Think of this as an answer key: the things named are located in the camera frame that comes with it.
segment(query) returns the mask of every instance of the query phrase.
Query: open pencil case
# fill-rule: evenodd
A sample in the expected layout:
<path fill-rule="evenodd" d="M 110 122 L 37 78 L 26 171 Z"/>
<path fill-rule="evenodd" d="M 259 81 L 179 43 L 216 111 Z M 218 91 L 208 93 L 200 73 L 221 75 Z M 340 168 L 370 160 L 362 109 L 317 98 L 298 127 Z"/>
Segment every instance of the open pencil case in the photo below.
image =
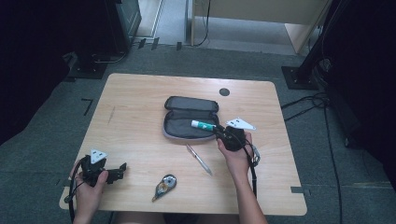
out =
<path fill-rule="evenodd" d="M 169 110 L 163 121 L 163 134 L 166 137 L 188 140 L 215 138 L 212 132 L 191 127 L 193 120 L 209 124 L 219 123 L 219 105 L 215 101 L 171 96 L 164 106 Z"/>

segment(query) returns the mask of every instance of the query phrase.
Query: gray carpet floor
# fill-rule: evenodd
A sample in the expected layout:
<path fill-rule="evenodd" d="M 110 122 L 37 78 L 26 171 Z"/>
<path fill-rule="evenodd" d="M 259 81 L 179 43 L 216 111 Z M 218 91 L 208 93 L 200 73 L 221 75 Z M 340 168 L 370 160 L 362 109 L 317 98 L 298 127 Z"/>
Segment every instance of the gray carpet floor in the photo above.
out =
<path fill-rule="evenodd" d="M 215 77 L 272 81 L 281 105 L 317 91 L 289 90 L 281 66 L 299 66 L 302 57 L 150 45 L 134 46 L 119 63 L 109 64 L 100 80 L 62 82 L 37 111 L 28 127 L 0 146 L 0 223 L 69 223 L 59 207 L 63 181 L 76 159 L 100 98 L 112 73 L 180 77 Z M 93 104 L 84 116 L 89 102 Z M 311 106 L 299 103 L 283 111 L 288 118 Z M 346 148 L 340 124 L 327 109 L 337 183 L 323 109 L 286 122 L 308 212 L 302 217 L 268 216 L 270 223 L 396 223 L 396 195 L 382 165 L 362 148 Z M 110 212 L 98 212 L 92 223 L 107 223 Z"/>

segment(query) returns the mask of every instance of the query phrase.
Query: human arm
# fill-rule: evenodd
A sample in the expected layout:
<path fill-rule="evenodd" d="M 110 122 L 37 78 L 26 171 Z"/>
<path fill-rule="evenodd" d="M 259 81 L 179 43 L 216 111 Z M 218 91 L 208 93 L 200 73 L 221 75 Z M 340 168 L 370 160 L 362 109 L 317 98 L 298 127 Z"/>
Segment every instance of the human arm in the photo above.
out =
<path fill-rule="evenodd" d="M 106 184 L 108 171 L 103 171 L 99 174 L 98 180 L 94 187 L 84 183 L 82 180 L 82 173 L 76 176 L 76 200 L 77 200 L 77 214 L 73 221 L 74 224 L 88 224 L 91 223 L 92 217 L 99 207 L 102 199 L 103 188 Z"/>
<path fill-rule="evenodd" d="M 251 143 L 251 134 L 245 133 L 246 139 Z M 236 197 L 238 201 L 239 221 L 241 224 L 258 224 L 267 223 L 266 218 L 256 200 L 256 197 L 248 182 L 248 159 L 244 149 L 237 151 L 227 150 L 218 139 L 218 147 L 224 155 L 227 167 L 233 178 L 236 188 Z M 247 152 L 252 157 L 253 151 L 250 146 L 246 146 Z"/>

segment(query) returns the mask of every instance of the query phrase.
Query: silver pen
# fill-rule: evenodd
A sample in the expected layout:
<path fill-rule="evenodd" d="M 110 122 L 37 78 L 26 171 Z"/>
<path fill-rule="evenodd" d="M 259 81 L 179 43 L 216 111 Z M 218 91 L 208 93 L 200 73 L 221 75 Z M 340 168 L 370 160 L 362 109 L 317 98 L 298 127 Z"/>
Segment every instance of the silver pen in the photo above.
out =
<path fill-rule="evenodd" d="M 201 157 L 198 156 L 198 154 L 190 147 L 189 144 L 186 145 L 187 150 L 191 153 L 191 155 L 198 160 L 198 162 L 204 167 L 204 169 L 207 171 L 208 174 L 212 175 L 212 171 L 209 169 L 209 167 L 206 165 L 204 161 L 202 161 Z"/>

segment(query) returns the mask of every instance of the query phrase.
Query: black cable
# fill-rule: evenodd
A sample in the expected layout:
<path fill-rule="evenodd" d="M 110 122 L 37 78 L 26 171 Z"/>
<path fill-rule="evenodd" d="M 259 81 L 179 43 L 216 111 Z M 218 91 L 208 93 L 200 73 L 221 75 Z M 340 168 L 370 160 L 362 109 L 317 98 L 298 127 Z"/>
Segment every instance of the black cable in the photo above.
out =
<path fill-rule="evenodd" d="M 330 136 L 329 121 L 328 121 L 328 118 L 327 118 L 327 106 L 329 105 L 330 100 L 329 100 L 329 98 L 326 96 L 326 94 L 324 92 L 320 92 L 320 93 L 317 93 L 317 94 L 315 94 L 313 96 L 305 96 L 305 97 L 301 98 L 300 100 L 297 100 L 297 101 L 288 103 L 286 105 L 283 105 L 283 106 L 281 106 L 281 108 L 286 108 L 286 107 L 288 107 L 290 105 L 295 105 L 295 104 L 297 104 L 297 103 L 299 103 L 301 101 L 304 101 L 304 100 L 312 100 L 312 103 L 314 104 L 314 106 L 312 106 L 311 108 L 306 109 L 306 110 L 304 110 L 302 112 L 305 113 L 306 111 L 308 111 L 308 110 L 310 110 L 312 108 L 315 108 L 315 107 L 316 108 L 323 108 L 323 111 L 324 111 L 327 139 L 328 139 L 330 154 L 331 154 L 331 158 L 332 158 L 332 168 L 334 170 L 335 180 L 336 180 L 336 184 L 337 184 L 338 207 L 339 207 L 339 214 L 340 214 L 339 218 L 340 218 L 340 224 L 342 224 L 343 223 L 343 202 L 342 202 L 342 195 L 341 195 L 341 185 L 340 185 L 340 179 L 339 179 L 339 176 L 338 176 L 337 166 L 335 165 L 334 153 L 333 153 L 333 148 L 332 148 L 332 139 L 331 139 L 331 136 Z M 320 104 L 316 104 L 315 100 L 320 100 L 321 103 Z M 301 115 L 302 112 L 300 112 L 300 113 L 298 113 L 298 114 L 296 114 L 295 116 L 292 116 L 292 117 L 295 118 L 298 115 Z"/>
<path fill-rule="evenodd" d="M 327 131 L 327 139 L 329 141 L 330 154 L 332 156 L 332 168 L 334 169 L 335 180 L 337 182 L 338 208 L 339 208 L 339 213 L 340 213 L 340 224 L 342 224 L 343 223 L 343 201 L 342 201 L 342 197 L 341 197 L 341 186 L 340 186 L 340 179 L 338 177 L 337 166 L 335 165 L 334 153 L 332 150 L 332 139 L 330 137 L 330 128 L 329 128 L 329 121 L 327 119 L 326 105 L 324 107 L 324 118 L 325 118 L 325 122 L 326 122 L 326 131 Z"/>
<path fill-rule="evenodd" d="M 291 119 L 294 119 L 296 117 L 299 117 L 300 115 L 308 112 L 309 110 L 311 110 L 313 108 L 324 108 L 326 106 L 326 104 L 329 103 L 329 98 L 326 96 L 326 93 L 325 92 L 319 92 L 319 93 L 317 93 L 317 94 L 315 94 L 313 96 L 305 96 L 305 97 L 301 98 L 300 100 L 293 101 L 291 103 L 282 105 L 280 108 L 284 109 L 284 108 L 287 108 L 287 107 L 289 107 L 291 105 L 295 105 L 295 104 L 298 104 L 298 103 L 300 103 L 302 101 L 306 101 L 306 100 L 311 101 L 313 106 L 308 108 L 308 109 L 306 109 L 306 110 L 303 110 L 303 111 L 301 111 L 301 112 L 299 112 L 299 113 L 297 113 L 297 114 L 295 114 L 295 115 L 293 115 L 293 116 L 291 116 L 291 117 L 289 117 L 287 119 L 284 119 L 285 122 L 289 121 Z"/>
<path fill-rule="evenodd" d="M 248 150 L 245 147 L 246 144 L 242 144 L 241 140 L 235 134 L 233 134 L 233 133 L 231 133 L 231 132 L 229 132 L 227 130 L 224 130 L 224 131 L 229 133 L 230 135 L 232 135 L 233 138 L 235 138 L 238 141 L 239 145 L 242 147 L 242 149 L 244 149 L 245 153 L 247 154 L 247 163 L 248 163 L 248 166 L 250 167 L 251 184 L 253 186 L 253 193 L 254 193 L 254 196 L 257 198 L 257 176 L 256 176 L 256 171 L 254 170 L 254 164 L 253 164 L 253 161 L 252 161 L 250 155 L 248 154 Z"/>
<path fill-rule="evenodd" d="M 206 41 L 206 39 L 207 39 L 207 34 L 209 33 L 210 3 L 211 3 L 211 0 L 209 0 L 209 5 L 207 6 L 206 25 L 204 24 L 204 25 L 205 25 L 205 29 L 206 29 L 205 38 L 204 38 L 204 40 L 203 40 L 201 43 L 199 43 L 199 44 L 197 44 L 197 45 L 194 45 L 195 47 L 200 47 L 200 46 Z"/>
<path fill-rule="evenodd" d="M 69 214 L 70 214 L 70 219 L 72 220 L 72 223 L 74 221 L 75 218 L 75 213 L 74 213 L 74 206 L 73 206 L 73 196 L 74 196 L 74 184 L 76 181 L 76 173 L 78 171 L 79 166 L 81 165 L 81 161 L 78 161 L 78 163 L 75 166 L 75 169 L 73 171 L 73 174 L 70 180 L 70 186 L 69 186 L 69 195 L 68 195 L 68 200 L 69 200 Z"/>

